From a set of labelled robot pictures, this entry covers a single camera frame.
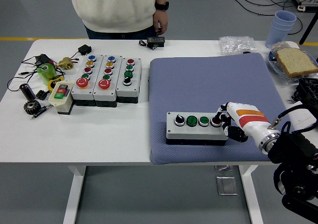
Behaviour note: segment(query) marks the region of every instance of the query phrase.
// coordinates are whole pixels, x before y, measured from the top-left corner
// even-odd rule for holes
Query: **screwdriver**
[[[31,119],[37,118],[39,115],[43,114],[44,112],[46,112],[51,106],[53,106],[52,104],[49,104],[47,106],[43,106],[38,113],[34,114]]]

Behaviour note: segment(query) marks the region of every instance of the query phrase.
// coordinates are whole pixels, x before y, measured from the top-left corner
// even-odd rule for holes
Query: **gray floor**
[[[254,40],[266,40],[272,20],[271,16],[245,11],[234,0],[168,1],[166,39],[250,36]],[[263,7],[239,1],[257,13],[274,14],[280,10],[276,5]],[[71,0],[0,0],[0,8],[0,37],[87,38]],[[307,8],[306,12],[298,12],[296,6],[286,10],[295,13],[304,24],[300,33],[287,37],[289,41],[299,42],[316,10]],[[299,29],[297,21],[293,32]],[[306,42],[318,42],[318,25]],[[0,42],[1,98],[6,82],[14,76],[31,44],[32,41]],[[318,57],[317,47],[301,48]],[[253,173],[264,223],[310,223],[283,208],[281,195],[272,182],[275,168],[262,166]],[[77,223],[248,223],[237,168],[233,175],[238,180],[239,196],[226,197],[224,203],[216,195],[216,175],[214,167],[208,166],[89,167]],[[68,168],[6,164],[0,166],[0,177],[0,223],[63,221],[73,177]]]

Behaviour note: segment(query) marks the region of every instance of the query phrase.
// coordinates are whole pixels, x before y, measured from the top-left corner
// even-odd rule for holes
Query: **black cylinder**
[[[29,84],[27,84],[27,83],[21,84],[20,89],[28,101],[32,101],[35,99],[35,95],[34,95],[33,91],[31,90]]]

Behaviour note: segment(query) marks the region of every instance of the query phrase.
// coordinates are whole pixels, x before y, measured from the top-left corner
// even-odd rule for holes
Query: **table leg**
[[[263,219],[251,176],[252,172],[257,168],[257,165],[239,165],[238,167],[243,183],[251,223],[263,224]]]
[[[86,166],[69,166],[69,169],[73,172],[74,177],[63,224],[74,224],[76,221]]]
[[[311,32],[313,26],[316,24],[318,20],[318,10],[315,13],[313,19],[311,20],[311,22],[308,25],[308,28],[306,29],[306,31],[304,32],[304,35],[302,36],[302,38],[299,41],[299,44],[302,45],[304,43],[304,41],[307,39],[307,36],[309,35],[309,33]]]

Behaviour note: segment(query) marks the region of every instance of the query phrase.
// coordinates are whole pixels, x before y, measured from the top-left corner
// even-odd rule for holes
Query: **white control box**
[[[70,81],[58,81],[49,97],[49,102],[56,108],[59,114],[69,115],[73,107],[71,90],[74,83]]]
[[[216,113],[167,112],[166,143],[168,145],[223,146],[228,139],[222,127],[213,127]]]
[[[116,88],[118,102],[138,103],[141,75],[141,59],[123,58]]]
[[[93,91],[102,65],[103,55],[85,55],[80,66],[72,96],[77,106],[95,106]]]
[[[93,97],[97,106],[117,106],[116,85],[122,60],[121,56],[104,57],[93,90]]]

